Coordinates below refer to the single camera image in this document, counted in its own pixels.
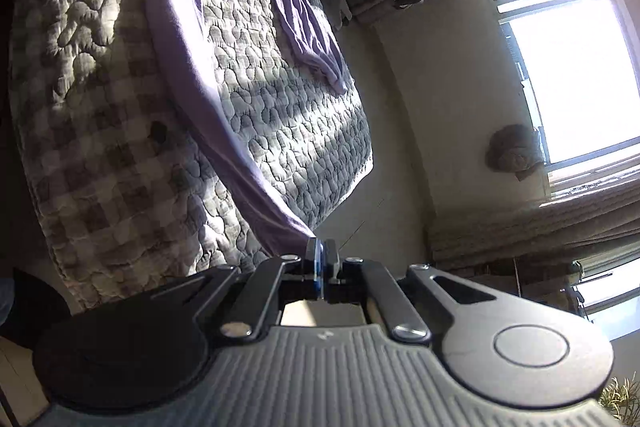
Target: gray ribbed plastic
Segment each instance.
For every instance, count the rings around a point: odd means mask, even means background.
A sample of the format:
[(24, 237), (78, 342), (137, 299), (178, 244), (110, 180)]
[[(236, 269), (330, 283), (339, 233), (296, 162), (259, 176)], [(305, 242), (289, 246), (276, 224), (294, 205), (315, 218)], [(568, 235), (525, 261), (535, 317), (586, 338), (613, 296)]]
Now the gray ribbed plastic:
[[(505, 385), (517, 382), (505, 381)], [(203, 380), (171, 403), (130, 415), (53, 405), (37, 427), (613, 427), (590, 400), (561, 410), (513, 410), (453, 380), (434, 354), (389, 340), (379, 326), (271, 328), (257, 344), (220, 352)]]

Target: blue component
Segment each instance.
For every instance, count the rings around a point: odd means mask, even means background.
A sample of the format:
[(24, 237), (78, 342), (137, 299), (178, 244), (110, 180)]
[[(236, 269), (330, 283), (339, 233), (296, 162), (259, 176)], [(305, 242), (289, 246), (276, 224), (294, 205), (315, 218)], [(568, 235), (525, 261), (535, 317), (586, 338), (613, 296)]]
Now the blue component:
[(319, 239), (316, 239), (314, 256), (314, 286), (318, 298), (324, 299), (324, 246)]

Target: window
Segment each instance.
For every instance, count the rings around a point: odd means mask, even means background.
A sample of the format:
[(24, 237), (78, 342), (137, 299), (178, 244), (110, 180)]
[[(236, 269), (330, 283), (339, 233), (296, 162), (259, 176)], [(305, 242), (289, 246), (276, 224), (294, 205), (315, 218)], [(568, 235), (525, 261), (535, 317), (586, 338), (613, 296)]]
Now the window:
[(552, 192), (640, 176), (636, 62), (615, 0), (495, 0)]
[(585, 317), (610, 341), (640, 330), (640, 259), (582, 280), (575, 290)]

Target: gray checkered quilt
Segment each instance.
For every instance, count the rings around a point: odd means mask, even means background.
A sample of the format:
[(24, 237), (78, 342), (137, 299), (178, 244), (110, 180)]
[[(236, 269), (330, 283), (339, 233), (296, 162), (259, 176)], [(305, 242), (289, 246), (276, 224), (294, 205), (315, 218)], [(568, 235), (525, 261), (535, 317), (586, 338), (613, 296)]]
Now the gray checkered quilt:
[[(16, 1), (18, 147), (52, 259), (88, 307), (265, 258), (168, 99), (143, 3)], [(271, 0), (203, 3), (225, 113), (313, 229), (371, 166), (353, 81), (337, 96), (296, 64)]]

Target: sunlight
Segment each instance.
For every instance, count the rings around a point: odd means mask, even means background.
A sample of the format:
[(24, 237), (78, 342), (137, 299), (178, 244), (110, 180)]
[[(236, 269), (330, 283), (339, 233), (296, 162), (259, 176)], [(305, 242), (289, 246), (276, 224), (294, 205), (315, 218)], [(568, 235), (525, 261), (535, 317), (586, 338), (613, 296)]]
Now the sunlight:
[(610, 0), (583, 0), (511, 22), (559, 162), (640, 136), (640, 96)]
[(578, 286), (580, 293), (584, 297), (585, 307), (638, 288), (640, 259), (608, 270), (607, 273), (611, 273), (611, 275)]

